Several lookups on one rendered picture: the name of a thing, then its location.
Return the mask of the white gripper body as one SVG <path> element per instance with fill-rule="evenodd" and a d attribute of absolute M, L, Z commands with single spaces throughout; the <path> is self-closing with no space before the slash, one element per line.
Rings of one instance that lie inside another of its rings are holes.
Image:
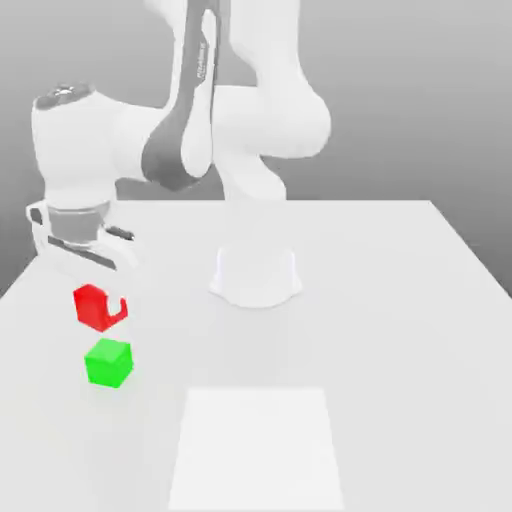
<path fill-rule="evenodd" d="M 63 242 L 47 233 L 36 236 L 38 257 L 52 270 L 76 281 L 116 283 L 139 270 L 134 242 L 100 233 L 90 245 Z"/>

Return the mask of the small green cube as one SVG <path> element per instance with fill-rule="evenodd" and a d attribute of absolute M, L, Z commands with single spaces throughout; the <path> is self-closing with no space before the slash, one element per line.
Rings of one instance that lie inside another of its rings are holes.
<path fill-rule="evenodd" d="M 131 345 L 114 339 L 100 339 L 84 356 L 88 381 L 119 388 L 134 367 Z"/>

